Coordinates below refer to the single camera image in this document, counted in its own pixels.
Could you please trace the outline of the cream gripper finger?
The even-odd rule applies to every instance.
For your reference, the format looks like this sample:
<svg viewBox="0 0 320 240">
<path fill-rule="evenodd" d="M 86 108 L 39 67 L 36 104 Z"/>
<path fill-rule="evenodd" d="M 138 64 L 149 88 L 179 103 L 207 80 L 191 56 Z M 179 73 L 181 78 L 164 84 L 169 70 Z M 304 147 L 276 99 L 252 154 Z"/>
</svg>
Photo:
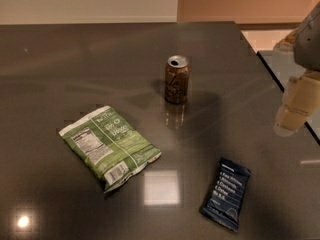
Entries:
<svg viewBox="0 0 320 240">
<path fill-rule="evenodd" d="M 294 29 L 289 34 L 287 34 L 283 39 L 277 42 L 273 47 L 273 50 L 277 52 L 282 52 L 282 53 L 292 53 L 296 36 L 297 36 L 297 30 Z"/>
<path fill-rule="evenodd" d="M 306 70 L 300 77 L 291 76 L 276 114 L 274 132 L 281 137 L 291 136 L 319 108 L 320 72 Z"/>
</svg>

